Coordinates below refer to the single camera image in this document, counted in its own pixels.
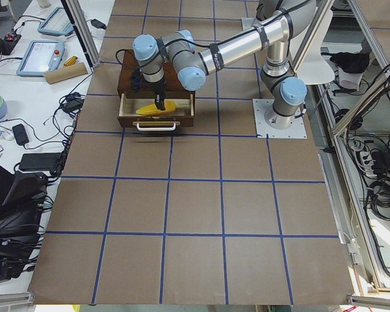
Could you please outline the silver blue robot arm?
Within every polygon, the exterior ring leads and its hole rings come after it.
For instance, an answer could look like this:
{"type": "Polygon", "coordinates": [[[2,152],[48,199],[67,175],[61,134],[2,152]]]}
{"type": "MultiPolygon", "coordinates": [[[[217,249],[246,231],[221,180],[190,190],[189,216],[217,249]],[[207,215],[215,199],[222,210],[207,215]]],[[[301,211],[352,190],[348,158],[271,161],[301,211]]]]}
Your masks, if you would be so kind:
{"type": "Polygon", "coordinates": [[[200,52],[194,50],[188,30],[160,38],[150,34],[137,36],[133,52],[145,82],[155,94],[155,107],[161,112],[166,110],[163,66],[167,62],[173,66],[182,87],[196,91],[205,84],[208,75],[258,51],[266,51],[261,80],[274,101],[265,112],[265,120],[274,129],[289,128],[307,94],[306,84],[290,69],[290,42],[312,22],[316,6],[315,1],[260,1],[252,26],[231,38],[211,43],[200,52]]]}

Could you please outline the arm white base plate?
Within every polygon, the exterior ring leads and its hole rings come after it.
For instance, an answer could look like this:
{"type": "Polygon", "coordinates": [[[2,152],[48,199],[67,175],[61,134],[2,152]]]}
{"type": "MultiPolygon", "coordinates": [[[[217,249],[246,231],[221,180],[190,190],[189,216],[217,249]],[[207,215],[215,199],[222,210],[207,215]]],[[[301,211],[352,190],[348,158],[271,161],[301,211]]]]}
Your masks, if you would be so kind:
{"type": "Polygon", "coordinates": [[[284,117],[273,110],[273,99],[253,99],[255,128],[258,138],[306,139],[306,129],[300,108],[284,117]]]}

